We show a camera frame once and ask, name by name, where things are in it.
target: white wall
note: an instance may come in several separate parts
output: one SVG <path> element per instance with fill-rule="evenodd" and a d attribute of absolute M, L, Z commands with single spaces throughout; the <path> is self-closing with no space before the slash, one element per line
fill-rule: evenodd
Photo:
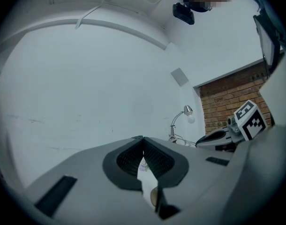
<path fill-rule="evenodd" d="M 180 68 L 196 87 L 262 58 L 253 0 L 232 0 L 210 12 L 194 12 L 195 24 L 172 18 L 167 35 L 179 49 Z"/>
<path fill-rule="evenodd" d="M 0 77 L 0 151 L 11 151 L 23 187 L 79 150 L 135 135 L 167 140 L 184 106 L 168 63 L 160 48 L 105 27 L 27 33 Z M 186 126 L 184 116 L 179 135 Z"/>

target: brick wall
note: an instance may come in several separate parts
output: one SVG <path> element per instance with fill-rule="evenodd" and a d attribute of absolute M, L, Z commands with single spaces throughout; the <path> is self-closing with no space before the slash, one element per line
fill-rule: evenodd
<path fill-rule="evenodd" d="M 247 100 L 258 105 L 267 124 L 270 125 L 270 110 L 259 93 L 259 89 L 265 82 L 266 71 L 261 62 L 201 86 L 200 97 L 206 133 L 225 127 L 228 116 L 232 116 Z"/>

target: red brick wall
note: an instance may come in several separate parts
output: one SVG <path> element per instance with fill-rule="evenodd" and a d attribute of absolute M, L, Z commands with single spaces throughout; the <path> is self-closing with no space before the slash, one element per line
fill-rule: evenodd
<path fill-rule="evenodd" d="M 228 116 L 233 116 L 247 100 L 258 105 L 270 125 L 269 108 L 259 93 L 265 82 L 265 67 L 259 63 L 200 87 L 206 133 L 225 127 Z"/>

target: lamp arm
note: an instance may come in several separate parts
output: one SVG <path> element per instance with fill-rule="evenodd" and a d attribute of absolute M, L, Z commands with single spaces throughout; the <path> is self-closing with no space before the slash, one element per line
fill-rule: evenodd
<path fill-rule="evenodd" d="M 184 111 L 181 111 L 179 114 L 177 114 L 177 115 L 173 118 L 172 123 L 171 123 L 170 126 L 174 126 L 174 124 L 175 124 L 177 118 L 178 118 L 179 116 L 181 116 L 183 113 L 184 113 Z"/>

